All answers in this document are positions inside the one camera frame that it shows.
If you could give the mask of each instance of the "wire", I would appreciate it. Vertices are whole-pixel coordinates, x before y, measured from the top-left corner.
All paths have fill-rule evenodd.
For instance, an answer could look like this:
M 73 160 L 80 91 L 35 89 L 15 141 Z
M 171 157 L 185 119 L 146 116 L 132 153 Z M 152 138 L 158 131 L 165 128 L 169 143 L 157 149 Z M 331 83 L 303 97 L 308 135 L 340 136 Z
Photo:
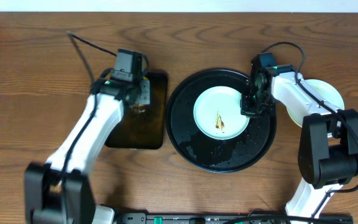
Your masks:
M 268 49 L 271 49 L 274 46 L 280 45 L 280 44 L 288 44 L 288 45 L 292 45 L 294 47 L 296 47 L 302 54 L 302 60 L 301 63 L 299 65 L 299 67 L 296 69 L 295 71 L 295 81 L 296 84 L 298 84 L 300 86 L 300 88 L 307 93 L 312 99 L 314 99 L 320 106 L 322 106 L 323 108 L 325 108 L 326 110 L 328 110 L 331 114 L 333 114 L 344 126 L 344 128 L 351 134 L 353 140 L 356 142 L 357 148 L 358 148 L 358 137 L 356 136 L 354 130 L 349 126 L 349 124 L 342 118 L 342 116 L 340 116 L 336 111 L 334 111 L 333 109 L 331 109 L 330 107 L 328 107 L 327 105 L 324 104 L 324 100 L 320 101 L 319 99 L 317 99 L 317 97 L 315 97 L 313 94 L 311 94 L 301 83 L 301 80 L 299 80 L 298 78 L 298 72 L 300 71 L 303 63 L 306 60 L 306 55 L 303 51 L 303 49 L 301 47 L 299 47 L 298 45 L 291 43 L 291 42 L 278 42 L 275 44 L 272 44 L 270 46 L 268 46 L 265 50 L 262 51 L 262 53 L 266 52 Z M 325 201 L 331 196 L 332 193 L 351 193 L 351 192 L 355 192 L 356 190 L 358 190 L 358 184 L 351 188 L 351 189 L 344 189 L 344 190 L 328 190 L 326 192 L 326 195 L 324 196 L 324 198 L 322 199 L 322 201 L 320 202 L 320 204 L 317 206 L 317 209 L 313 212 L 312 217 L 315 217 L 316 214 L 318 213 L 318 211 L 321 209 L 321 207 L 324 205 Z
M 250 217 L 254 212 L 256 212 L 256 211 L 260 211 L 260 212 L 264 212 L 264 210 L 263 209 L 261 209 L 261 208 L 254 208 L 250 213 L 248 213 L 248 217 Z M 276 221 L 274 220 L 274 222 L 272 222 L 272 220 L 269 220 L 269 222 L 271 223 L 271 224 L 276 224 Z
M 236 224 L 239 222 L 249 222 L 255 220 L 283 220 L 283 221 L 298 221 L 298 222 L 313 222 L 314 224 L 338 224 L 342 222 L 334 222 L 327 220 L 320 220 L 317 218 L 306 218 L 306 217 L 296 217 L 296 216 L 288 216 L 288 215 L 255 215 L 251 217 L 242 217 L 236 218 L 223 224 Z
M 149 60 L 146 57 L 146 55 L 142 54 L 142 58 L 146 62 L 146 68 L 143 70 L 143 73 L 142 73 L 142 77 L 144 77 L 149 72 L 150 65 L 149 65 Z
M 82 39 L 81 37 L 78 37 L 77 35 L 75 35 L 75 34 L 73 34 L 73 33 L 71 33 L 71 32 L 69 32 L 69 35 L 70 35 L 71 37 L 74 37 L 75 39 L 81 41 L 81 42 L 84 43 L 84 44 L 88 44 L 88 45 L 91 46 L 91 47 L 94 47 L 94 48 L 96 48 L 96 49 L 98 49 L 98 50 L 101 50 L 101 51 L 103 51 L 103 52 L 109 53 L 109 54 L 114 55 L 114 56 L 117 57 L 117 54 L 116 54 L 116 53 L 111 52 L 111 51 L 109 51 L 109 50 L 106 50 L 106 49 L 104 49 L 104 48 L 101 48 L 101 47 L 99 47 L 99 46 L 97 46 L 97 45 L 94 45 L 94 44 L 92 44 L 92 43 L 90 43 L 90 42 L 88 42 L 88 41 Z
M 107 68 L 107 69 L 105 69 L 105 70 L 102 72 L 102 74 L 100 74 L 99 78 L 106 78 L 106 76 L 109 75 L 112 70 L 113 70 L 113 68 Z
M 81 60 L 83 61 L 86 70 L 88 71 L 89 74 L 89 79 L 91 80 L 91 84 L 94 83 L 94 78 L 93 78 L 93 74 L 91 71 L 91 67 L 88 64 L 88 62 L 86 61 L 84 55 L 82 54 L 80 48 L 78 47 L 77 43 L 75 42 L 74 38 L 76 38 L 76 36 L 74 34 L 72 34 L 71 32 L 67 32 L 68 37 L 70 38 L 78 56 L 80 56 Z M 67 177 L 67 167 L 68 167 L 68 161 L 70 160 L 71 155 L 73 154 L 74 151 L 74 147 L 75 144 L 78 142 L 78 140 L 80 139 L 81 135 L 84 133 L 86 127 L 88 127 L 88 125 L 90 124 L 90 122 L 92 121 L 92 119 L 94 118 L 94 115 L 96 114 L 96 109 L 97 109 L 97 105 L 98 105 L 98 99 L 96 94 L 94 94 L 94 104 L 93 104 L 93 109 L 91 114 L 89 115 L 89 118 L 86 120 L 84 126 L 81 128 L 80 132 L 78 132 L 77 136 L 74 138 L 70 148 L 68 148 L 67 153 L 66 153 L 66 158 L 65 161 L 63 163 L 63 168 L 62 168 L 62 219 L 63 219 L 63 223 L 67 224 L 68 223 L 68 217 L 67 217 L 67 196 L 66 196 L 66 177 Z

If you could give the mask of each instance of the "white bowl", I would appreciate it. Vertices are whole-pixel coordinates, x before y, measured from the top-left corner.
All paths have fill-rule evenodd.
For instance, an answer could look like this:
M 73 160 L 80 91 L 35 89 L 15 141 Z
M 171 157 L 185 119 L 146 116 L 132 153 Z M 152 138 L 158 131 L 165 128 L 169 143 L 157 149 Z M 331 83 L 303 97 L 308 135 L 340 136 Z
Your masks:
M 324 81 L 315 79 L 305 80 L 305 82 L 332 105 L 335 105 L 342 110 L 345 109 L 345 104 L 343 102 L 341 94 L 339 94 L 339 92 L 332 85 Z M 292 121 L 302 128 L 302 124 L 294 117 L 294 115 L 291 113 L 291 111 L 288 110 L 288 108 L 287 111 Z
M 197 127 L 207 136 L 225 140 L 238 136 L 249 123 L 249 117 L 240 114 L 241 93 L 227 86 L 216 86 L 205 90 L 197 98 L 193 108 Z M 224 128 L 216 127 L 217 116 Z

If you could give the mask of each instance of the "food residue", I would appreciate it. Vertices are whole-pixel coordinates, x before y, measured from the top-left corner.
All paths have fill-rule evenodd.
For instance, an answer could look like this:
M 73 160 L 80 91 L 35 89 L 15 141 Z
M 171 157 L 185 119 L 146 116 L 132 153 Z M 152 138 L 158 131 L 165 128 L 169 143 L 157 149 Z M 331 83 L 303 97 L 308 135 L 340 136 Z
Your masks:
M 216 112 L 216 125 L 215 125 L 215 128 L 218 128 L 221 131 L 224 129 L 224 123 L 222 121 L 221 115 L 219 115 L 219 112 Z

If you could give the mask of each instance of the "white wall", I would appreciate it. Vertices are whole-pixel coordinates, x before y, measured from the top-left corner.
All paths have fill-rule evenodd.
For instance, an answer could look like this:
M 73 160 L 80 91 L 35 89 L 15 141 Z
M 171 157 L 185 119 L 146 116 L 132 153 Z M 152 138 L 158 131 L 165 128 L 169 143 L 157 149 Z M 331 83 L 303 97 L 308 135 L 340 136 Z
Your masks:
M 0 11 L 358 12 L 358 0 L 0 0 Z

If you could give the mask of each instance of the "black tray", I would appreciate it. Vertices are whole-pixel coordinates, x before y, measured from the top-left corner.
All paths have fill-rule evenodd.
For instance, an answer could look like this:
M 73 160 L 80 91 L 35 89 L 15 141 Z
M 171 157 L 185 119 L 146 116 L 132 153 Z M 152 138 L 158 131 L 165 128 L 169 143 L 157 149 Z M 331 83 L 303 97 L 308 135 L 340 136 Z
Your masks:
M 188 77 L 172 93 L 165 115 L 167 132 L 175 149 L 188 162 L 212 172 L 235 172 L 250 167 L 267 152 L 275 135 L 275 116 L 251 118 L 240 135 L 228 140 L 207 137 L 194 121 L 193 107 L 202 92 L 214 86 L 243 92 L 247 81 L 241 72 L 205 70 Z
M 107 147 L 158 149 L 162 145 L 165 99 L 168 78 L 164 72 L 149 72 L 150 105 L 139 110 L 128 109 L 120 123 L 112 130 Z

